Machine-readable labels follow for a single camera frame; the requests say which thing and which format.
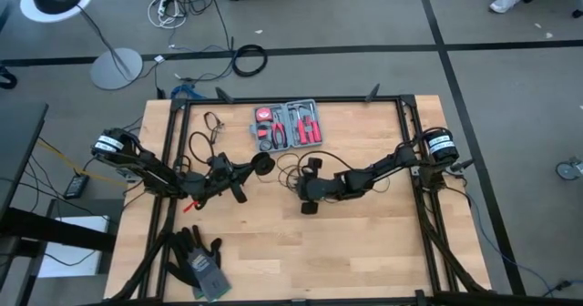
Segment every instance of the wooden table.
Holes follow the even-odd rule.
[[[416,97],[424,128],[445,126],[437,96]],[[160,157],[169,118],[169,101],[149,101],[139,138],[146,149]],[[190,110],[189,134],[209,135],[202,115],[212,111],[225,123],[215,145],[235,163],[245,163],[256,153],[249,124],[256,105],[199,106]],[[395,106],[380,102],[319,104],[321,149],[343,158],[356,168],[364,168],[394,151],[402,141]],[[176,157],[181,116],[175,125],[170,161]],[[210,155],[202,139],[193,147],[200,158]],[[293,150],[298,155],[315,148]],[[345,170],[333,158],[321,155],[322,178]],[[283,166],[297,159],[281,159]],[[193,161],[193,170],[206,172]],[[369,192],[361,199],[337,204],[322,203],[317,215],[300,213],[296,195],[276,181],[279,170],[261,179],[253,175],[244,186],[249,201],[239,204],[230,191],[209,200],[201,210],[186,214],[182,209],[190,199],[179,201],[175,230],[199,225],[203,239],[223,239],[222,267],[232,290],[222,301],[338,299],[413,296],[422,289],[431,294],[414,195],[406,170],[390,177],[384,193]],[[447,179],[450,187],[461,183]],[[377,182],[376,189],[386,188]],[[141,188],[127,195],[127,200]],[[452,252],[476,281],[489,287],[486,266],[467,201],[450,190],[439,193],[447,236]],[[135,270],[144,254],[148,222],[154,199],[133,202],[124,211],[118,241],[107,281],[106,297],[115,294]],[[442,286],[446,286],[438,257]],[[159,262],[152,266],[150,295],[154,294]],[[164,301],[193,301],[191,288],[168,276]]]

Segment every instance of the power adapter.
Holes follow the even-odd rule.
[[[66,187],[65,194],[63,198],[65,199],[79,199],[87,186],[89,181],[89,176],[83,174],[75,175],[69,182],[68,187]]]

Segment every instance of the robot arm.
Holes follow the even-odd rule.
[[[404,168],[418,168],[424,188],[439,189],[444,185],[442,171],[459,158],[451,132],[445,128],[431,128],[420,138],[428,148],[430,159],[421,160],[415,155],[414,147],[419,140],[414,139],[399,144],[394,153],[377,161],[368,168],[335,173],[333,179],[318,178],[322,160],[308,158],[308,165],[300,169],[296,186],[298,196],[305,201],[302,213],[311,215],[318,211],[316,201],[324,199],[347,200],[362,197],[373,189],[374,183]]]
[[[207,175],[193,171],[176,173],[144,149],[138,137],[121,128],[106,129],[91,148],[93,156],[116,169],[122,176],[141,177],[146,191],[162,198],[184,199],[191,196],[196,209],[202,209],[208,199],[231,189],[239,203],[247,201],[241,185],[250,174],[267,175],[275,161],[267,153],[257,154],[251,163],[233,164],[224,153],[207,160]]]

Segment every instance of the white lamp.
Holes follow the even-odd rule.
[[[114,49],[105,38],[102,38],[93,20],[88,17],[84,10],[82,11],[90,1],[80,0],[77,6],[70,10],[57,15],[50,15],[40,11],[36,7],[34,0],[21,0],[20,10],[28,19],[38,23],[56,23],[81,14],[109,50],[98,57],[91,66],[91,80],[97,87],[107,90],[126,87],[139,77],[143,68],[142,57],[132,49]]]

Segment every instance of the white shoe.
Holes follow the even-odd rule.
[[[506,11],[510,10],[515,6],[520,0],[496,0],[490,5],[490,9],[499,14],[504,14]]]

